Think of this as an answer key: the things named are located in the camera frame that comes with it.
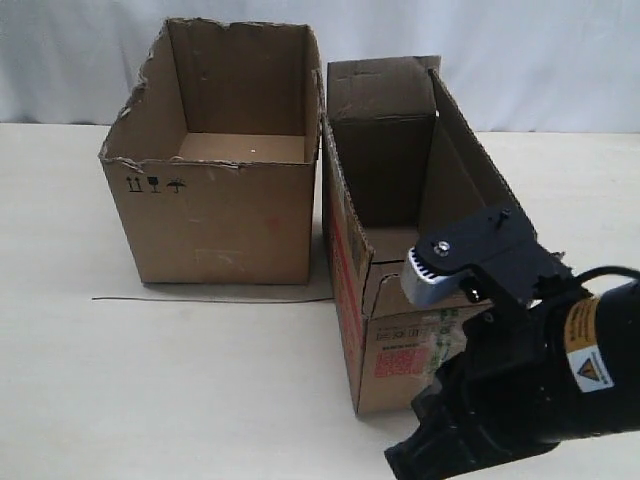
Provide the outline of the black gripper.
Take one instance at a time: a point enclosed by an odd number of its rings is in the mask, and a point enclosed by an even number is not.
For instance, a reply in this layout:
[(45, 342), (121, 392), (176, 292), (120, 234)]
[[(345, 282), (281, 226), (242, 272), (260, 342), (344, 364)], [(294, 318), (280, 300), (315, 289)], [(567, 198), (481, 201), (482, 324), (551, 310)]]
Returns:
[(526, 213), (504, 203), (422, 234), (408, 250), (401, 287), (410, 304), (433, 306), (462, 286), (492, 306), (465, 322), (465, 350), (412, 400), (417, 429), (384, 452), (397, 479), (447, 479), (574, 439), (575, 387), (560, 340), (561, 316), (575, 299), (570, 268), (544, 264), (472, 276), (536, 239)]

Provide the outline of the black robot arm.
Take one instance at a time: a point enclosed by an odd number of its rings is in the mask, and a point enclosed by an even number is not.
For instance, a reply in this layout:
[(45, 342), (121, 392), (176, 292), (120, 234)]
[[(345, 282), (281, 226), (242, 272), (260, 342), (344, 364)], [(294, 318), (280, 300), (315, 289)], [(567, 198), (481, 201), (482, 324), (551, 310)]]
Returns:
[(449, 479), (639, 428), (639, 273), (574, 273), (512, 204), (419, 236), (402, 287), (424, 307), (460, 290), (489, 307), (462, 352), (411, 403), (417, 430), (390, 447), (399, 479)]

